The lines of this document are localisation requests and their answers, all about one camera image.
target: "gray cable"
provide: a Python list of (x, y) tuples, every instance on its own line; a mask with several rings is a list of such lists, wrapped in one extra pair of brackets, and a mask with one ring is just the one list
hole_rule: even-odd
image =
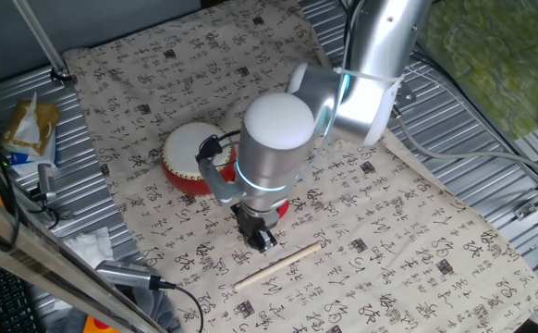
[(502, 152), (472, 152), (472, 153), (465, 153), (465, 154), (439, 154), (434, 153), (430, 150), (427, 150), (425, 147), (421, 146), (410, 134), (409, 129), (407, 129), (407, 126), (405, 125), (405, 121), (401, 117), (397, 117), (396, 119), (398, 125), (400, 126), (400, 129), (405, 133), (407, 136), (407, 139), (409, 139), (410, 143), (422, 154), (426, 154), (428, 156), (434, 157), (434, 158), (442, 158), (442, 159), (460, 159), (460, 158), (474, 158), (474, 157), (483, 157), (483, 156), (491, 156), (491, 157), (502, 157), (506, 159), (510, 159), (512, 161), (521, 162), (529, 167), (532, 167), (538, 171), (538, 163), (533, 162), (527, 158), (518, 156), (516, 154), (510, 154), (510, 153), (502, 153)]

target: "tissue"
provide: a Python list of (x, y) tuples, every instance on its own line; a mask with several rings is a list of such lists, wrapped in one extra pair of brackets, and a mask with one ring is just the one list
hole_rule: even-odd
[(10, 153), (41, 156), (55, 132), (59, 110), (52, 103), (20, 100), (15, 107), (0, 143)]

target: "white paper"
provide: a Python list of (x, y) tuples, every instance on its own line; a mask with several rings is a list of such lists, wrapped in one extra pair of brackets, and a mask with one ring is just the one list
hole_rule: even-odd
[(14, 134), (13, 140), (26, 143), (39, 143), (40, 133), (37, 125), (37, 93), (32, 96), (31, 103), (27, 107), (27, 113), (20, 120), (17, 132)]

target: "keyboard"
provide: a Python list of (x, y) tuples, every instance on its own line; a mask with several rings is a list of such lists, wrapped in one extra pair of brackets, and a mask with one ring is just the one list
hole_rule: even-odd
[(43, 333), (28, 285), (0, 267), (0, 333)]

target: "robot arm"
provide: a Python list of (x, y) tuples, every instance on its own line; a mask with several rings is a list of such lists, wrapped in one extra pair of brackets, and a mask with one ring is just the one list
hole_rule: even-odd
[(240, 201), (238, 230), (260, 252), (276, 245), (276, 208), (301, 172), (316, 134), (369, 146), (385, 130), (404, 67), (431, 0), (360, 0), (351, 15), (344, 68), (308, 64), (292, 74), (287, 93), (257, 98), (240, 130), (235, 184), (211, 162), (220, 147), (208, 141), (197, 156), (203, 179), (221, 204)]

